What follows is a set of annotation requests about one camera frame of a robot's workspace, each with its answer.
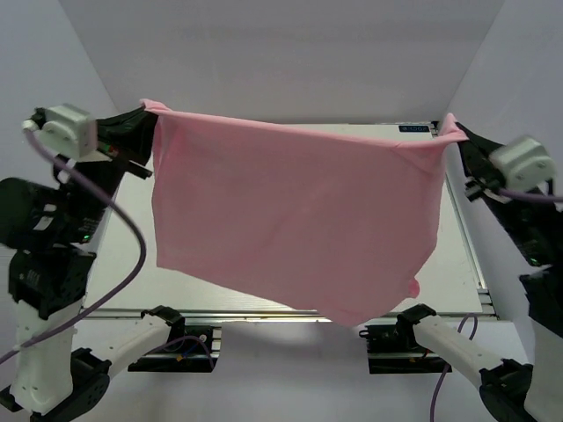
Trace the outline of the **pink t shirt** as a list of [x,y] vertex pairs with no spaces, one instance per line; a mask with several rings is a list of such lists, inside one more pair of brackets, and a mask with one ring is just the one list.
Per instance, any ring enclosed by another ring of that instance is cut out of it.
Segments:
[[420,292],[438,235],[448,116],[394,141],[174,111],[154,100],[157,265],[354,326]]

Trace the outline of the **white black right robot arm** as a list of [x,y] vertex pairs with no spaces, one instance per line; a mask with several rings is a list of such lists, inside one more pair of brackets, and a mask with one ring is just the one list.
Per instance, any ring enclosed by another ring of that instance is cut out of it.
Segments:
[[519,276],[533,331],[531,360],[492,348],[427,305],[398,315],[398,342],[426,349],[461,375],[495,421],[562,419],[562,199],[546,147],[524,135],[501,144],[457,123],[465,197],[481,200],[531,267]]

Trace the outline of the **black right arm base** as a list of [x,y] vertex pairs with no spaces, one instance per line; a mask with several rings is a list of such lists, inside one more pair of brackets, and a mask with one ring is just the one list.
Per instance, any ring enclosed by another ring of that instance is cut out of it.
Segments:
[[414,337],[413,327],[436,312],[426,304],[417,304],[397,315],[394,324],[365,325],[359,337],[367,346],[371,375],[439,374],[446,362]]

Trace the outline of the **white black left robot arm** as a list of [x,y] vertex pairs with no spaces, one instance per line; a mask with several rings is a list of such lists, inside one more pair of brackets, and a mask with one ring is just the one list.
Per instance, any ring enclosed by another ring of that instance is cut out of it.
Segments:
[[115,343],[74,348],[96,254],[86,251],[126,174],[148,178],[157,116],[143,108],[92,119],[72,105],[37,108],[25,123],[48,149],[56,187],[22,178],[1,183],[1,243],[14,250],[8,292],[17,315],[14,381],[3,407],[33,421],[71,421],[93,409],[109,382],[145,354],[175,351],[186,340],[184,317],[159,306]]

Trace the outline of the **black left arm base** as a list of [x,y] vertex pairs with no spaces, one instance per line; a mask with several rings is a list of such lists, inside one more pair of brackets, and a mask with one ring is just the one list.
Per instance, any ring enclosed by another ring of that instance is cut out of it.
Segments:
[[212,325],[190,325],[176,309],[157,306],[141,312],[141,317],[160,317],[170,327],[165,346],[150,352],[128,366],[130,373],[212,373],[218,360]]

